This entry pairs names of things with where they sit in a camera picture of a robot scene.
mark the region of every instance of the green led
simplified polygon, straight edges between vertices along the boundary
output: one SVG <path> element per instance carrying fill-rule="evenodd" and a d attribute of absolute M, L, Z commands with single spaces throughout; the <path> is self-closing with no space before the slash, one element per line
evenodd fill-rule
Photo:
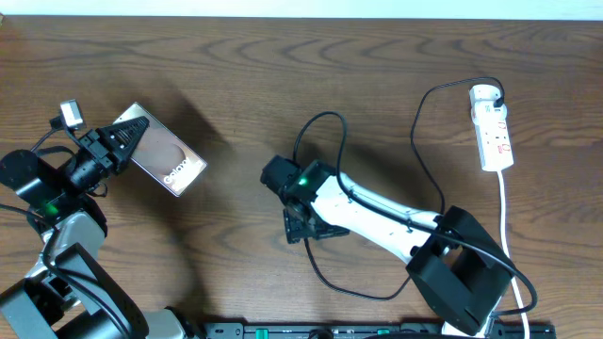
<path fill-rule="evenodd" d="M 54 216 L 58 213 L 58 209 L 51 203 L 46 204 L 45 210 L 46 214 L 50 216 Z"/>

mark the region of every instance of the brown wooden tabletop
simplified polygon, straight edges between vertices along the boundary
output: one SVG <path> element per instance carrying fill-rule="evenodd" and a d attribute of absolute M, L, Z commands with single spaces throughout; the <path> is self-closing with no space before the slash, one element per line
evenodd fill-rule
<path fill-rule="evenodd" d="M 343 170 L 397 202 L 435 210 L 438 196 L 409 145 L 416 108 L 429 88 L 481 75 L 507 92 L 508 236 L 539 293 L 530 320 L 551 322 L 560 338 L 598 338 L 601 23 L 8 17 L 0 154 L 35 143 L 61 101 L 76 99 L 89 128 L 139 102 L 208 162 L 182 198 L 132 166 L 98 200 L 109 229 L 99 262 L 141 309 L 172 305 L 200 320 L 249 322 L 435 318 L 412 283 L 389 302 L 322 285 L 303 245 L 287 245 L 282 205 L 259 176 L 274 155 L 290 155 L 312 116 L 336 110 L 350 128 Z M 428 99 L 416 144 L 448 206 L 468 210 L 499 240 L 497 176 L 481 171 L 469 89 Z M 340 136 L 338 121 L 317 122 L 303 163 L 334 164 Z M 48 145 L 73 147 L 62 134 Z M 6 187 L 0 202 L 26 207 Z M 4 291 L 31 268 L 41 242 L 21 216 L 0 216 Z M 400 260 L 360 236 L 312 246 L 324 274 L 347 288 L 387 295 L 406 278 Z M 503 303 L 514 307 L 513 293 Z M 2 318 L 0 337 L 12 335 Z"/>

